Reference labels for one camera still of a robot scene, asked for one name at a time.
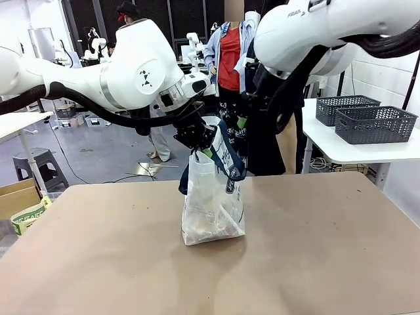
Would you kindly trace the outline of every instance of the table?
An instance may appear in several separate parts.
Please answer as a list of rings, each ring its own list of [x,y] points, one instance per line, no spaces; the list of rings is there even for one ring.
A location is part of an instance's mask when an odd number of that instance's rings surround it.
[[[192,247],[178,185],[67,189],[0,259],[0,314],[420,310],[420,230],[362,174],[247,178],[247,235]]]
[[[315,117],[316,99],[306,99],[303,108],[303,133],[308,137],[303,161],[302,173],[308,173],[312,145],[315,144],[333,162],[337,164],[373,164],[380,163],[376,176],[376,185],[385,187],[390,164],[395,161],[420,160],[420,130],[415,128],[407,143],[359,144],[347,143],[335,134],[335,127],[327,127]]]
[[[33,171],[33,175],[35,176],[38,185],[41,189],[41,193],[43,196],[47,195],[47,188],[45,187],[44,180],[42,179],[41,173],[39,172],[38,166],[33,159],[31,154],[30,148],[28,147],[28,142],[26,141],[26,136],[24,133],[24,128],[36,123],[37,121],[41,121],[49,116],[51,116],[52,112],[45,112],[45,113],[10,113],[5,115],[0,115],[0,139],[7,137],[8,135],[18,133],[20,137],[20,141],[24,147],[26,156],[28,157],[28,162]]]

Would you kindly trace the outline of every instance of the bag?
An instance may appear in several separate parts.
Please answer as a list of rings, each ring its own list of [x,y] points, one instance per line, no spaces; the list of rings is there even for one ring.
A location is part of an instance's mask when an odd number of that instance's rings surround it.
[[[229,143],[226,124],[217,117],[204,120],[217,125],[212,147],[207,154],[192,152],[180,181],[180,191],[186,193],[182,211],[186,245],[245,235],[239,184],[246,177],[245,165]]]

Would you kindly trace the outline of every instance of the light blue shirt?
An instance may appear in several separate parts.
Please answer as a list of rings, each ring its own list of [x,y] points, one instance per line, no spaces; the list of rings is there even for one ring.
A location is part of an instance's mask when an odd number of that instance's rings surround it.
[[[210,82],[216,84],[217,96],[219,95],[219,71],[216,75],[212,75],[210,72],[211,67],[215,66],[219,69],[219,62],[221,59],[221,39],[226,36],[229,30],[230,22],[225,22],[219,29],[217,29],[209,39],[207,47],[204,50],[204,63],[209,70]],[[247,22],[241,22],[240,24],[240,41],[241,41],[241,58],[236,64],[234,71],[237,71],[240,75],[240,92],[245,91],[245,67],[243,66],[243,60],[247,55],[249,44],[251,44],[255,36],[255,29]]]

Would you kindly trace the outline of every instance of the black pants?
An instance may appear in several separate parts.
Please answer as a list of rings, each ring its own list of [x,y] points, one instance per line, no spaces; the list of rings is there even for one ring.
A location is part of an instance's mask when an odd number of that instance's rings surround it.
[[[239,91],[231,91],[219,86],[218,112],[220,118],[228,127],[228,136],[231,145],[241,156],[246,155],[247,131],[246,128],[240,128],[238,126],[239,118],[245,117],[243,114],[243,100]]]

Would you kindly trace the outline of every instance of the stool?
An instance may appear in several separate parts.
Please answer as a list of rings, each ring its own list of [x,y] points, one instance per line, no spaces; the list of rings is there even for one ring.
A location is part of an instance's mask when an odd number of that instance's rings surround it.
[[[59,184],[64,184],[65,187],[68,187],[68,181],[50,150],[32,148],[31,153],[48,190]],[[31,167],[25,154],[19,153],[14,156],[13,163],[19,181],[31,179],[33,177]],[[52,166],[54,166],[54,169],[49,169],[48,163],[51,163]],[[26,178],[23,177],[23,169],[28,173],[28,177]]]

